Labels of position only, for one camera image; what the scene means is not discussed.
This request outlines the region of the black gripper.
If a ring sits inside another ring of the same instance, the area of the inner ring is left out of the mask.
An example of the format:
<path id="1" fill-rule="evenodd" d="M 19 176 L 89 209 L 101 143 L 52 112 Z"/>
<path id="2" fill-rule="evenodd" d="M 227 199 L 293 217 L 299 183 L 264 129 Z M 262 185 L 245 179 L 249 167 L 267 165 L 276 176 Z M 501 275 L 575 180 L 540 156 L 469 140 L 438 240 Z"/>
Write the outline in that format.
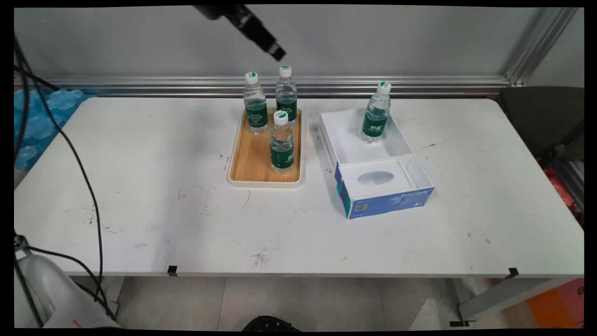
<path id="1" fill-rule="evenodd" d="M 220 17 L 228 19 L 237 30 L 243 32 L 249 40 L 276 61 L 281 61 L 286 55 L 285 49 L 278 44 L 275 36 L 245 5 L 195 5 L 193 7 L 210 21 L 216 21 Z"/>

